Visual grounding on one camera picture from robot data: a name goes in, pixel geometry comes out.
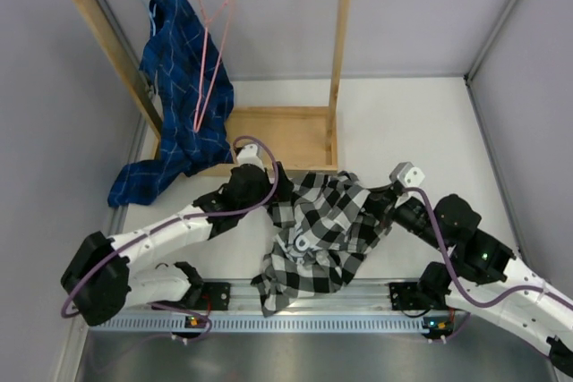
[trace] wooden clothes rack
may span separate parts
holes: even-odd
[[[98,2],[73,1],[148,125],[160,139],[162,120],[151,103],[147,83],[114,33]],[[290,174],[308,170],[338,170],[336,111],[349,7],[350,0],[338,0],[329,105],[236,107],[226,123],[229,141],[245,134],[261,139]],[[232,167],[214,166],[205,171],[205,174],[226,175]]]

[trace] blue plaid shirt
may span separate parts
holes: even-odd
[[[187,176],[219,163],[231,163],[225,120],[233,109],[233,86],[223,64],[213,85],[199,132],[193,132],[205,29],[187,0],[151,0],[157,33],[143,50],[140,70],[150,81],[157,74],[163,105],[161,158],[125,166],[107,203],[149,205],[180,174]],[[207,94],[218,50],[208,37],[203,96]]]

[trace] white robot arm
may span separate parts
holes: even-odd
[[[70,294],[63,316],[81,314],[96,326],[123,308],[156,301],[193,309],[201,295],[201,277],[186,262],[168,265],[162,259],[235,227],[246,211],[270,197],[290,198],[293,185],[282,167],[271,185],[258,150],[256,145],[245,147],[229,182],[180,212],[134,232],[88,236],[62,276]],[[390,185],[371,190],[364,209],[388,228],[403,226],[444,259],[430,263],[408,294],[427,309],[453,308],[484,318],[521,337],[573,376],[573,301],[477,228],[480,215],[459,196],[443,198],[432,210],[425,193],[414,188],[423,180],[420,169],[400,164],[390,180]],[[414,192],[422,194],[423,202]],[[412,296],[403,299],[410,302]],[[71,302],[75,314],[67,313]]]

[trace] white wall panel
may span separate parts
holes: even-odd
[[[222,0],[206,0],[211,11]],[[461,75],[506,0],[352,0],[344,73]],[[109,0],[140,55],[149,24],[139,0]],[[224,56],[235,78],[325,76],[337,0],[236,0]],[[224,22],[214,26],[220,41]]]
[[[106,226],[137,111],[71,0],[0,5],[0,379],[48,381],[60,276]]]
[[[521,0],[473,84],[527,256],[569,296],[572,30],[570,0]]]

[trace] metal table surface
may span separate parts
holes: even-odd
[[[184,346],[153,339],[97,373],[147,334],[90,333],[76,382],[549,382],[545,359],[474,318],[449,344],[410,335],[213,334]]]

